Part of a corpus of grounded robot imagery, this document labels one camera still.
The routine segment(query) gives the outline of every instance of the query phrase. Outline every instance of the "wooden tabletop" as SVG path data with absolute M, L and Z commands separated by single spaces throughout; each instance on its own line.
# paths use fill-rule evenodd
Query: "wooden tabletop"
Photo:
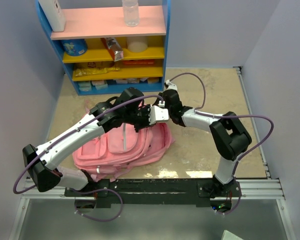
M 204 112 L 224 114 L 229 111 L 237 115 L 248 114 L 248 108 L 240 80 L 234 68 L 168 68 L 166 79 L 184 73 L 198 74 L 206 86 L 206 104 Z M 203 90 L 199 81 L 190 75 L 174 81 L 178 87 L 181 101 L 186 106 L 198 107 L 202 104 Z M 52 122 L 49 140 L 77 123 L 85 114 L 85 106 L 92 108 L 114 95 L 78 96 L 69 79 L 65 77 L 55 116 Z M 248 118 L 241 120 L 256 144 L 252 122 Z M 220 155 L 210 133 L 192 127 L 181 127 L 168 122 L 175 142 L 158 162 L 135 167 L 121 178 L 210 178 L 218 168 Z M 61 166 L 76 169 L 72 156 L 68 156 Z M 238 178 L 266 177 L 259 149 L 255 149 L 242 159 L 236 171 Z

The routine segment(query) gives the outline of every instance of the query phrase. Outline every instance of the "white bottle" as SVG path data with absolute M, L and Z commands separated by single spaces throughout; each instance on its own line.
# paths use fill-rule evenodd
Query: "white bottle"
M 66 26 L 66 17 L 60 8 L 58 0 L 39 0 L 41 8 L 54 32 L 63 32 Z
M 124 22 L 128 27 L 135 27 L 139 24 L 138 0 L 122 0 Z

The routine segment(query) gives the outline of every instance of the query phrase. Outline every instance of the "pink backpack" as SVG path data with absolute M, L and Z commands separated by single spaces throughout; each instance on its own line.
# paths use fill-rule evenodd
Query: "pink backpack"
M 110 181 L 133 167 L 159 161 L 174 142 L 166 123 L 157 123 L 135 132 L 134 126 L 122 124 L 73 152 L 74 164 L 86 170 L 97 182 L 108 175 Z

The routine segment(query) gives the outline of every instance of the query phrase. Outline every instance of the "blue shelf side panel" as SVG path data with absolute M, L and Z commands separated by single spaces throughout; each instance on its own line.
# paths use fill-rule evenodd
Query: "blue shelf side panel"
M 162 0 L 162 11 L 165 24 L 165 39 L 164 39 L 164 60 L 163 60 L 163 78 L 162 78 L 162 90 L 164 88 L 164 83 L 166 79 L 166 67 L 168 58 L 168 40 L 169 40 L 169 30 L 170 30 L 170 9 L 171 0 Z
M 121 94 L 123 90 L 133 87 L 139 89 L 141 92 L 160 92 L 163 89 L 163 79 L 160 77 L 160 81 L 158 83 L 148 84 L 147 82 L 140 83 L 128 83 L 128 84 L 117 84 L 114 80 L 107 80 L 108 87 L 104 89 L 97 90 L 95 86 L 92 86 L 91 91 L 80 91 L 79 95 L 101 95 L 101 94 Z
M 72 82 L 72 85 L 76 91 L 77 94 L 79 94 L 79 88 L 78 88 L 78 84 L 75 84 L 72 81 L 72 74 L 73 74 L 73 69 L 74 69 L 74 64 L 64 64 L 63 63 L 63 57 L 64 57 L 64 48 L 61 44 L 61 42 L 59 40 L 51 40 L 50 36 L 52 33 L 52 28 L 50 26 L 50 23 L 48 22 L 48 19 L 46 18 L 46 15 L 44 13 L 44 11 L 42 10 L 38 0 L 35 0 L 35 9 L 36 9 L 36 13 L 38 15 L 41 27 L 46 35 L 46 37 L 48 38 L 52 48 L 54 49 L 60 63 L 62 64 L 62 67 L 65 71 L 65 73 L 68 75 L 70 81 Z

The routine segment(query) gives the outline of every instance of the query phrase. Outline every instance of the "blue can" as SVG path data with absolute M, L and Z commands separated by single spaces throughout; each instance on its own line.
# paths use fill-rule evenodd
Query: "blue can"
M 70 56 L 80 56 L 84 54 L 87 49 L 87 43 L 84 39 L 69 39 L 61 40 L 65 52 Z

